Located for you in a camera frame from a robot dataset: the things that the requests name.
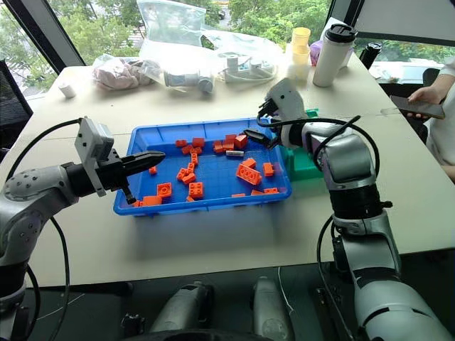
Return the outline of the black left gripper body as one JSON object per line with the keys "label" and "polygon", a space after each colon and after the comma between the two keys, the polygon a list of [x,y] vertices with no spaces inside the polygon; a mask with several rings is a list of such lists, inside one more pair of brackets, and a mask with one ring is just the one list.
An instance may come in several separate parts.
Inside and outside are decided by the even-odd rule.
{"label": "black left gripper body", "polygon": [[126,190],[129,187],[124,161],[115,148],[109,152],[106,160],[98,162],[97,174],[105,190]]}

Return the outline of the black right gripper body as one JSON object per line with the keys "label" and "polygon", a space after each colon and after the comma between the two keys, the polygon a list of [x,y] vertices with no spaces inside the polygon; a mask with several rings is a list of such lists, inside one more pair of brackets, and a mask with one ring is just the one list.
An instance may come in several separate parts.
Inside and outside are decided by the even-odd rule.
{"label": "black right gripper body", "polygon": [[278,106],[274,102],[271,102],[269,104],[268,117],[269,117],[269,123],[270,124],[283,121],[282,116],[281,116],[281,112],[280,112]]}

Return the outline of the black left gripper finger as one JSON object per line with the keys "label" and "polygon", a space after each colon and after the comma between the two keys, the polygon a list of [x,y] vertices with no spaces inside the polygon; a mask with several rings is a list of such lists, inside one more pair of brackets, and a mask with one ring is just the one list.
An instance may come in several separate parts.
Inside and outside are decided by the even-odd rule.
{"label": "black left gripper finger", "polygon": [[121,189],[122,189],[122,191],[124,193],[124,196],[126,198],[126,201],[127,201],[128,205],[132,205],[132,204],[134,204],[137,201],[137,199],[133,196],[131,190],[129,189],[128,185],[123,185],[121,187]]}
{"label": "black left gripper finger", "polygon": [[166,154],[162,151],[144,151],[122,158],[123,173],[131,176],[157,166],[165,159]]}

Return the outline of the person's bare hand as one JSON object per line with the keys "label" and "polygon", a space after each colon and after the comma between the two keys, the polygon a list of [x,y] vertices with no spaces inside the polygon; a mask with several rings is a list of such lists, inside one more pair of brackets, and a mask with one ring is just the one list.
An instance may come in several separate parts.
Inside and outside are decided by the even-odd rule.
{"label": "person's bare hand", "polygon": [[445,98],[446,91],[441,90],[438,87],[429,86],[422,87],[417,91],[413,92],[408,98],[409,103],[414,102],[425,102],[430,104],[440,104]]}

